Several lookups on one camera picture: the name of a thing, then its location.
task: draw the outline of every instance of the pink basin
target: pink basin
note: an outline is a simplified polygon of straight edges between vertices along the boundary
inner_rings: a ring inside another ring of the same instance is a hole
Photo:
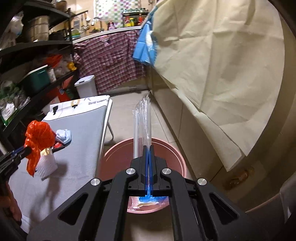
[[[154,146],[155,155],[165,159],[168,168],[178,171],[183,177],[187,177],[184,158],[173,146],[155,138],[152,138],[152,145]],[[129,168],[132,159],[133,139],[127,139],[117,143],[101,159],[98,177],[102,180],[112,179],[118,172]],[[169,202],[143,206],[141,210],[133,210],[131,204],[132,198],[130,197],[127,209],[129,213],[152,213],[168,206]]]

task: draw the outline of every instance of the gray ironing board cover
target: gray ironing board cover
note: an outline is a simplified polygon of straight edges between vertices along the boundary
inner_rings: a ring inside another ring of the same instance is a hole
[[[9,185],[21,209],[21,227],[25,232],[29,232],[95,176],[104,142],[102,135],[105,134],[103,129],[106,128],[104,124],[108,102],[109,96],[105,96],[105,100],[100,101],[93,110],[88,110],[89,106],[86,106],[82,108],[84,113],[61,117],[57,111],[58,118],[48,120],[52,118],[48,118],[50,113],[44,118],[53,131],[71,130],[72,141],[66,148],[54,153],[58,169],[44,181],[40,179],[38,172],[34,177],[27,173],[26,158],[11,176]]]

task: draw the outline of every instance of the plaid shirt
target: plaid shirt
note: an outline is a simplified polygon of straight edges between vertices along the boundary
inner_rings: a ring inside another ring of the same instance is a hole
[[[80,78],[94,75],[98,94],[145,76],[144,65],[133,60],[138,31],[103,35],[74,44]]]

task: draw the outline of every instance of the white plastic bag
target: white plastic bag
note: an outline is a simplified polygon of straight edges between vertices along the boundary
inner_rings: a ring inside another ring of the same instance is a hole
[[[15,15],[6,27],[0,38],[0,50],[16,45],[15,39],[22,33],[22,18],[24,13],[21,11]]]

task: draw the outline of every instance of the teal container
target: teal container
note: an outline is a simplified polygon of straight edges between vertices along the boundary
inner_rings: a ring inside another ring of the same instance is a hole
[[[47,73],[48,65],[44,65],[38,69],[26,74],[18,84],[24,89],[27,96],[34,96],[50,84],[50,79]]]

